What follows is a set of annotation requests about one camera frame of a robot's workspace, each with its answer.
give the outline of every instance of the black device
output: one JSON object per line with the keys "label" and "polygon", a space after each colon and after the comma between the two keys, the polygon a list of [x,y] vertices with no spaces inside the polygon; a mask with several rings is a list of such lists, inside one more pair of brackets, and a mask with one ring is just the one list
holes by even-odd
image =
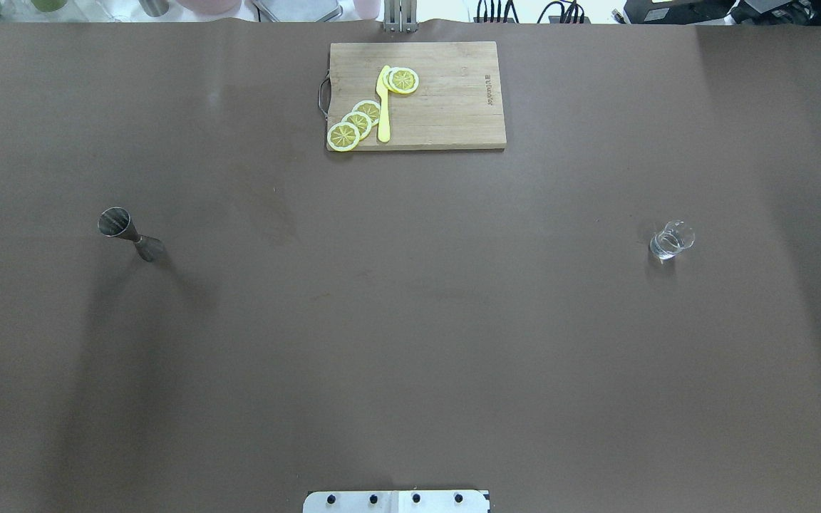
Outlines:
{"label": "black device", "polygon": [[821,0],[742,0],[730,17],[750,25],[821,26]]}
{"label": "black device", "polygon": [[688,25],[723,19],[734,0],[626,0],[630,23],[651,25]]}

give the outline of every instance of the lemon slice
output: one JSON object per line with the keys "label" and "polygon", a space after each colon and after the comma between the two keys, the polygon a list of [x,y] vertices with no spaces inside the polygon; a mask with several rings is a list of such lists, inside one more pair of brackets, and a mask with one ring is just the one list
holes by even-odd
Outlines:
{"label": "lemon slice", "polygon": [[353,123],[353,125],[359,129],[359,139],[361,140],[366,139],[366,136],[368,136],[372,131],[372,120],[369,119],[369,116],[365,113],[361,113],[359,110],[355,110],[344,116],[342,121]]}
{"label": "lemon slice", "polygon": [[397,94],[411,94],[420,85],[420,77],[410,68],[392,68],[385,79],[385,85]]}
{"label": "lemon slice", "polygon": [[359,144],[361,131],[349,121],[335,123],[329,130],[329,146],[335,152],[349,152]]}
{"label": "lemon slice", "polygon": [[354,105],[355,113],[364,113],[372,120],[372,126],[378,125],[378,111],[382,108],[378,101],[363,100]]}

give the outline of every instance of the metal plate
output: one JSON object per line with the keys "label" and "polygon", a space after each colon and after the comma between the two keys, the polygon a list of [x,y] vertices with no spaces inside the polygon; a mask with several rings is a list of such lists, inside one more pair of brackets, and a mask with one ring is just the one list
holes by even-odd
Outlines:
{"label": "metal plate", "polygon": [[303,513],[489,513],[486,490],[393,490],[313,492],[303,501]]}

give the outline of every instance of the metal bracket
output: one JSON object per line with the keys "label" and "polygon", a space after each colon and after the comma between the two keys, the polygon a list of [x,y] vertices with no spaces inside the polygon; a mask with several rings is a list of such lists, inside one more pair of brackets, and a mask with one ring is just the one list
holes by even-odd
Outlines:
{"label": "metal bracket", "polygon": [[486,490],[312,492],[303,513],[490,513]]}
{"label": "metal bracket", "polygon": [[385,0],[385,32],[417,32],[417,0]]}

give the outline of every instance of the wooden cutting board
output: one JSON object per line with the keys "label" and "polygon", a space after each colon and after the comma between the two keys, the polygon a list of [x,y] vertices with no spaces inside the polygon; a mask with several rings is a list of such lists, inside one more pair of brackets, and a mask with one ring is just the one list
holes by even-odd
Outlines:
{"label": "wooden cutting board", "polygon": [[390,142],[379,142],[373,128],[354,152],[505,148],[494,41],[333,43],[329,129],[356,102],[378,101],[376,79],[384,65],[412,68],[420,76],[420,87],[408,95],[390,93]]}

